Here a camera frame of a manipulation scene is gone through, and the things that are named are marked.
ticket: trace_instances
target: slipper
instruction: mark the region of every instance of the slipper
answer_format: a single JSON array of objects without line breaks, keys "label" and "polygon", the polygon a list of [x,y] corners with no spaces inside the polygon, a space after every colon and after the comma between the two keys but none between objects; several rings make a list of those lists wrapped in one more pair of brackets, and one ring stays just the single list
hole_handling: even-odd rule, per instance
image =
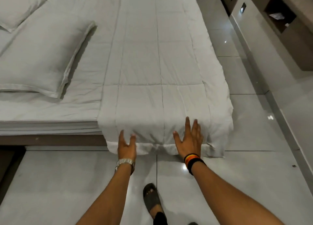
[{"label": "slipper", "polygon": [[146,208],[149,213],[154,206],[156,206],[157,204],[161,205],[161,201],[157,193],[157,188],[153,183],[149,183],[143,188],[143,201],[145,202]]}]

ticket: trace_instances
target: white pillow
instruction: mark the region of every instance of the white pillow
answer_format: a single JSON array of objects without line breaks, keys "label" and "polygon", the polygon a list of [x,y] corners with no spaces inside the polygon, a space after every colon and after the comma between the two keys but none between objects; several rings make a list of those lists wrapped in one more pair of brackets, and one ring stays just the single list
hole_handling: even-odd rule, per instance
[{"label": "white pillow", "polygon": [[60,98],[76,53],[94,21],[37,10],[0,56],[0,91],[35,91]]},{"label": "white pillow", "polygon": [[0,26],[14,31],[37,8],[47,0],[0,0]]}]

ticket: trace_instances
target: black pants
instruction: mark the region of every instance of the black pants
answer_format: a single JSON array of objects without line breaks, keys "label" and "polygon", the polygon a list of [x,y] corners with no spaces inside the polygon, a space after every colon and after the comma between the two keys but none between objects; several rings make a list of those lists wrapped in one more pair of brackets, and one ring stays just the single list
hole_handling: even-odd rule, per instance
[{"label": "black pants", "polygon": [[166,216],[158,212],[153,220],[153,225],[167,225]]}]

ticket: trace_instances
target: brown bed base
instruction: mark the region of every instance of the brown bed base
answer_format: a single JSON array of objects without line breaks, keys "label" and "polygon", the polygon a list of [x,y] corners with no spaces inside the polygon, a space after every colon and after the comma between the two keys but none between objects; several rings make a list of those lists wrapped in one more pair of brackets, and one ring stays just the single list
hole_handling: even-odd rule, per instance
[{"label": "brown bed base", "polygon": [[7,146],[106,146],[103,135],[10,135],[0,136]]}]

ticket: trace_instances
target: white wall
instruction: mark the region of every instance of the white wall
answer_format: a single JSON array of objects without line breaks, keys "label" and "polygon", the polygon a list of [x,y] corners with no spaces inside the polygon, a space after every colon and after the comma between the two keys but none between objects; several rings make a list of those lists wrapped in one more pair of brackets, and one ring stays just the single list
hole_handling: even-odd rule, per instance
[{"label": "white wall", "polygon": [[232,16],[312,169],[313,72],[299,69],[251,0],[238,0]]}]

